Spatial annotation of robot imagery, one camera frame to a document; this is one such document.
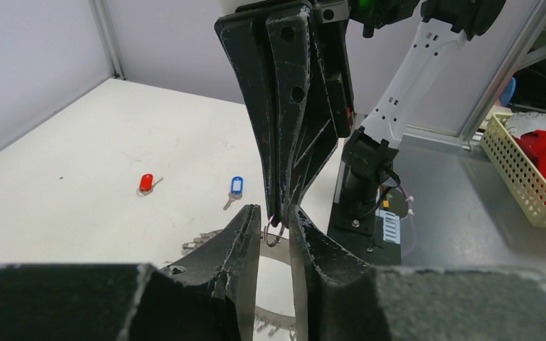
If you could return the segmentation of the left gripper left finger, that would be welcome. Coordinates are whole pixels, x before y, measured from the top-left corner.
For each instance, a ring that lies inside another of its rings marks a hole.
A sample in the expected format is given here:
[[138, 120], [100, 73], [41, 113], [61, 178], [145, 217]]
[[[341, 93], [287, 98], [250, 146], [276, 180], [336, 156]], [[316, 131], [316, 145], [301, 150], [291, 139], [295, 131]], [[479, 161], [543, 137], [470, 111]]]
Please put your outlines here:
[[261, 209], [159, 269], [0, 264], [0, 340], [251, 340]]

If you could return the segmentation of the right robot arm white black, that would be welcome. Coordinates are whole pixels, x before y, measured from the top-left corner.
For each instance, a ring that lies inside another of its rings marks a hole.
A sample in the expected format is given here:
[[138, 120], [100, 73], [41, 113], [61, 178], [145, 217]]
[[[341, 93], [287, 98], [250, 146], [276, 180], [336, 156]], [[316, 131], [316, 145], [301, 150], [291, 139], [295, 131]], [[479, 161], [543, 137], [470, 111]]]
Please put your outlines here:
[[[378, 188], [410, 117], [448, 60], [495, 23], [503, 1], [221, 1], [215, 32], [234, 70], [261, 158], [267, 216], [288, 227], [294, 208], [346, 139], [356, 179], [348, 214], [379, 205]], [[371, 38], [383, 26], [421, 20], [399, 70], [356, 124], [346, 49], [350, 21]]]

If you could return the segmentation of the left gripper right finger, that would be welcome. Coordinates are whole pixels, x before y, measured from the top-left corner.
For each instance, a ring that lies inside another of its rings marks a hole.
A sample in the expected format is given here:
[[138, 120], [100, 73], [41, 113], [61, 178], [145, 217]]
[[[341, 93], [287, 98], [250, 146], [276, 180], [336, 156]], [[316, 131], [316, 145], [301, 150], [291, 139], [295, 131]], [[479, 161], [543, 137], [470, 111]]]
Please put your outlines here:
[[298, 340], [546, 340], [546, 276], [509, 266], [375, 266], [295, 206]]

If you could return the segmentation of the blue tag key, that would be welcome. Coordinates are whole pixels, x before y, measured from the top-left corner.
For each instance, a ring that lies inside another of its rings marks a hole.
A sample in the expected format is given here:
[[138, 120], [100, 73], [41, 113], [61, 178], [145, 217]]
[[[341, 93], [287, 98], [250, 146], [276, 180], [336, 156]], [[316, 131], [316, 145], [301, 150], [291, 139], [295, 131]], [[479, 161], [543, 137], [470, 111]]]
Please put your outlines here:
[[240, 200], [243, 196], [244, 179], [240, 176], [232, 178], [230, 183], [230, 192], [228, 193], [228, 199], [223, 210], [228, 210], [230, 206], [237, 200]]

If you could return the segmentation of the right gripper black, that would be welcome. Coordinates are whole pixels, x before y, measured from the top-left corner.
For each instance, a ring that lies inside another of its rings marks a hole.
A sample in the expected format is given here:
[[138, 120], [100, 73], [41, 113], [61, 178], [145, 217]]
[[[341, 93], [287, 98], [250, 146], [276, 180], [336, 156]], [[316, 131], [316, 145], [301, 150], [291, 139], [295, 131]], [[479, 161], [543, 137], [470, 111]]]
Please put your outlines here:
[[349, 2], [311, 4], [283, 4], [266, 27], [263, 16], [249, 14], [223, 16], [214, 25], [247, 108], [274, 227], [331, 157], [336, 131], [346, 138], [354, 125]]

